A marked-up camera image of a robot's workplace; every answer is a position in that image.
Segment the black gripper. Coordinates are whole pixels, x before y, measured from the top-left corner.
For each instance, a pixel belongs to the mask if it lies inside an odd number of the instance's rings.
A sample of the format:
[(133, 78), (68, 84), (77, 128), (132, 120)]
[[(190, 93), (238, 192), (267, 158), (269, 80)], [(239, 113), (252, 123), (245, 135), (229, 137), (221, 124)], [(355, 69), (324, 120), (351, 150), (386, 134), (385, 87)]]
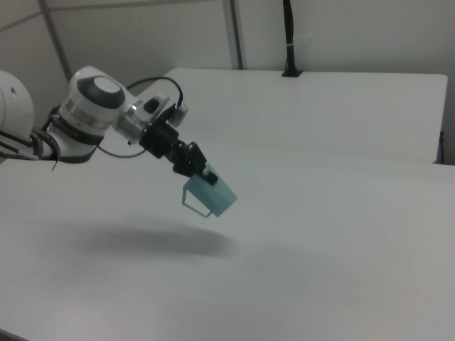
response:
[(209, 185), (218, 181), (218, 176), (206, 168), (207, 159), (196, 142), (186, 144), (178, 138), (178, 132), (167, 123), (150, 124), (139, 139), (139, 145), (156, 158), (165, 157), (173, 165), (173, 172), (192, 177), (203, 172)]

